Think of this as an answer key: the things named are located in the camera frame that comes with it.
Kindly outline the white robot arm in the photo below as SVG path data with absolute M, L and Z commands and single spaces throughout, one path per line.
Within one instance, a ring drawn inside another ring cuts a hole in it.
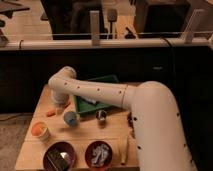
M 70 94 L 126 109 L 132 113 L 140 171 L 198 171 L 184 134 L 171 90 L 156 81 L 137 86 L 80 81 L 65 66 L 50 77 L 52 100 L 66 104 Z

